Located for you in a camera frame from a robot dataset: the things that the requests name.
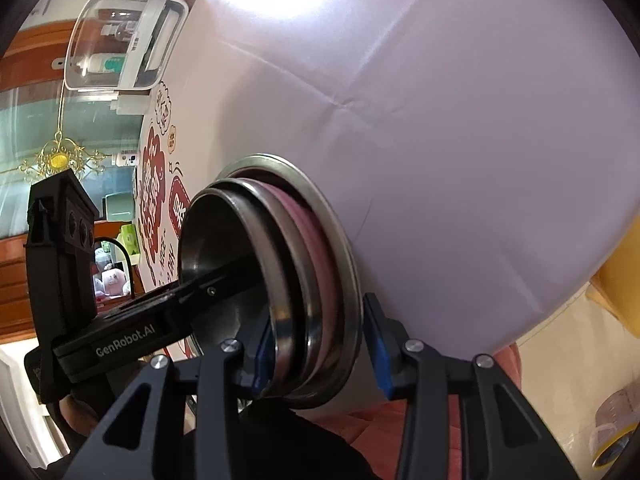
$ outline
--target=tiled floor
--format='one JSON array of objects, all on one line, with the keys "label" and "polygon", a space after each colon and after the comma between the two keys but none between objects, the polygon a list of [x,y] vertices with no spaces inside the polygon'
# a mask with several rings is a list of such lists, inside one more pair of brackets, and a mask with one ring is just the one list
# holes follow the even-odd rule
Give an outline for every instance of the tiled floor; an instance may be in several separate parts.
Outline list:
[{"label": "tiled floor", "polygon": [[584,291],[519,341],[522,389],[582,480],[591,466],[594,415],[610,394],[640,377],[640,340]]}]

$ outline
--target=stacked bowls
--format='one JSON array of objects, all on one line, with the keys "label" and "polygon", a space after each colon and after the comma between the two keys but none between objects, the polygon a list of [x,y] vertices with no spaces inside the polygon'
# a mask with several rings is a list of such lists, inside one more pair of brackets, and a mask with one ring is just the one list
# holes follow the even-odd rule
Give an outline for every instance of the stacked bowls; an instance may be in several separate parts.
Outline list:
[{"label": "stacked bowls", "polygon": [[314,408],[342,389],[358,354],[362,306],[353,254],[318,188],[290,162],[251,155],[227,166],[191,201],[178,247],[181,281],[254,253],[262,282],[193,323],[191,347],[235,337],[265,307],[273,377],[261,396]]}]

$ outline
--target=metal screw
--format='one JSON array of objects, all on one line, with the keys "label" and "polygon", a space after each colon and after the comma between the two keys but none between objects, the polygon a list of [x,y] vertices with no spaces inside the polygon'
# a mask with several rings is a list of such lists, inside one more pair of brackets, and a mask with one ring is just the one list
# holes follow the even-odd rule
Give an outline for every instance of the metal screw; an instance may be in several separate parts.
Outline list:
[{"label": "metal screw", "polygon": [[419,339],[409,339],[404,343],[404,348],[406,348],[408,352],[418,353],[424,350],[424,343]]},{"label": "metal screw", "polygon": [[238,341],[238,339],[225,339],[222,343],[220,343],[220,348],[222,348],[223,352],[231,354],[233,352],[237,352],[242,343]]},{"label": "metal screw", "polygon": [[169,364],[169,358],[166,355],[154,355],[151,358],[151,367],[159,370]]},{"label": "metal screw", "polygon": [[476,364],[481,368],[491,368],[494,366],[494,358],[490,355],[482,354],[476,357]]}]

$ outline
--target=stainless steel bowl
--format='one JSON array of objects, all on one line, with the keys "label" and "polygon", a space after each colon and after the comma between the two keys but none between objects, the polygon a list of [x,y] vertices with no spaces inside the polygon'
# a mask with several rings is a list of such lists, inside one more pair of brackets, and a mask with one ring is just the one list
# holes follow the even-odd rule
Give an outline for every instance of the stainless steel bowl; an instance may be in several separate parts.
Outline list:
[{"label": "stainless steel bowl", "polygon": [[264,208],[277,225],[279,234],[284,239],[288,249],[287,254],[281,254],[281,261],[287,268],[287,260],[295,270],[295,276],[287,273],[290,280],[290,290],[299,289],[302,293],[299,312],[294,311],[294,320],[300,319],[299,329],[296,330],[296,355],[293,359],[289,379],[283,385],[282,391],[288,392],[302,386],[312,375],[318,362],[318,354],[322,340],[322,312],[321,297],[314,264],[294,220],[291,218],[280,200],[267,187],[256,180],[243,178],[224,178],[215,181],[211,187],[229,189],[247,196],[256,207]]},{"label": "stainless steel bowl", "polygon": [[308,207],[318,218],[332,250],[340,279],[341,302],[332,352],[324,367],[286,397],[295,408],[314,408],[331,400],[344,386],[360,350],[362,295],[349,240],[320,190],[293,164],[275,155],[250,155],[227,166],[218,178],[246,177],[273,184]]},{"label": "stainless steel bowl", "polygon": [[285,383],[295,352],[294,306],[286,272],[268,225],[271,219],[248,198],[230,189],[204,189],[191,201],[178,243],[178,277],[190,280],[240,256],[255,253],[264,283],[246,290],[194,320],[191,343],[206,347],[235,337],[240,325],[268,304],[275,345],[271,383],[263,394]]}]

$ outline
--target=triangular cutout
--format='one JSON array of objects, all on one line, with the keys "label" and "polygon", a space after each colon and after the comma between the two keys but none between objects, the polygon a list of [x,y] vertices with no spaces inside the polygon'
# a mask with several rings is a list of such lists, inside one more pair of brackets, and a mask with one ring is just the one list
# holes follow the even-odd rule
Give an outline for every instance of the triangular cutout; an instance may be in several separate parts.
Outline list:
[{"label": "triangular cutout", "polygon": [[120,410],[116,420],[104,433],[105,444],[130,450],[138,448],[150,393],[151,386],[148,384],[142,384],[133,393],[129,402]]},{"label": "triangular cutout", "polygon": [[496,384],[494,395],[498,405],[504,445],[514,448],[535,443],[539,439],[538,434],[505,387]]}]

